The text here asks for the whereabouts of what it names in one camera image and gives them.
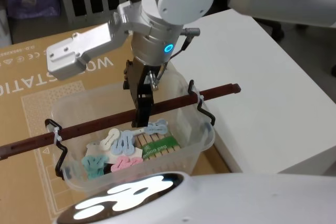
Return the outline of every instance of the wooden rod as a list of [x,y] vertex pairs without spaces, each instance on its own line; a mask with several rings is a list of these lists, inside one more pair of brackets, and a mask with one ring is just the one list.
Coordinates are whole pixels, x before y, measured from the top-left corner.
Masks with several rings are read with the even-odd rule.
[[[204,100],[210,100],[222,97],[227,94],[239,93],[240,87],[238,84],[227,84],[213,89],[201,91]],[[187,94],[182,97],[177,97],[163,102],[158,102],[152,107],[151,115],[160,114],[169,110],[178,109],[188,105],[197,103],[196,94]],[[132,121],[135,118],[136,110],[128,110],[119,114],[106,116],[86,123],[70,126],[59,131],[62,140],[68,140],[74,137],[86,135],[95,131],[104,130],[123,123]],[[40,147],[44,147],[54,143],[54,133],[46,133],[39,136],[33,136],[18,142],[0,146],[0,160],[6,159],[23,152],[28,152]]]

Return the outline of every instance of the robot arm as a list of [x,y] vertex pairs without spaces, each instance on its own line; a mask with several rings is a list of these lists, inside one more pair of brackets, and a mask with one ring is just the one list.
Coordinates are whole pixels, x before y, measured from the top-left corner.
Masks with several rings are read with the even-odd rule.
[[137,109],[133,127],[147,126],[157,89],[157,76],[170,60],[180,35],[186,44],[198,30],[183,25],[202,17],[213,0],[142,0],[118,6],[112,19],[86,33],[75,33],[47,48],[48,71],[63,80],[83,72],[95,56],[120,47],[133,31],[133,61],[126,65],[124,89],[130,89]]

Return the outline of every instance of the purple object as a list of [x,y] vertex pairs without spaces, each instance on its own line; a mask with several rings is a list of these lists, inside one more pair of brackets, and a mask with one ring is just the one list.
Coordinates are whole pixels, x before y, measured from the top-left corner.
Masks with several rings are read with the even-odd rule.
[[6,0],[8,16],[17,19],[59,16],[58,0]]

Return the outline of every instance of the white furniture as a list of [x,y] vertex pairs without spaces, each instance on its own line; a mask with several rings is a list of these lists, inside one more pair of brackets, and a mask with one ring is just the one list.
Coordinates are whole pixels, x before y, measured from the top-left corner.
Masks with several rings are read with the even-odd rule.
[[186,27],[199,27],[201,36],[172,60],[185,79],[200,90],[242,88],[206,102],[217,119],[216,146],[232,171],[336,170],[336,105],[252,18],[227,10]]

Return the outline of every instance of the cardboard box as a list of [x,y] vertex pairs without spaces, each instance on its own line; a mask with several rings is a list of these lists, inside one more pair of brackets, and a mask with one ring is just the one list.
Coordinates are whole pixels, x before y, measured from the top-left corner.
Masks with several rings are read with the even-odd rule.
[[[131,38],[123,47],[95,58],[87,70],[65,81],[47,72],[46,48],[73,32],[0,50],[0,145],[46,132],[44,120],[61,97],[123,81]],[[216,149],[201,154],[194,174],[228,172]],[[51,146],[0,162],[0,223],[52,223],[67,207],[85,198],[55,175]]]

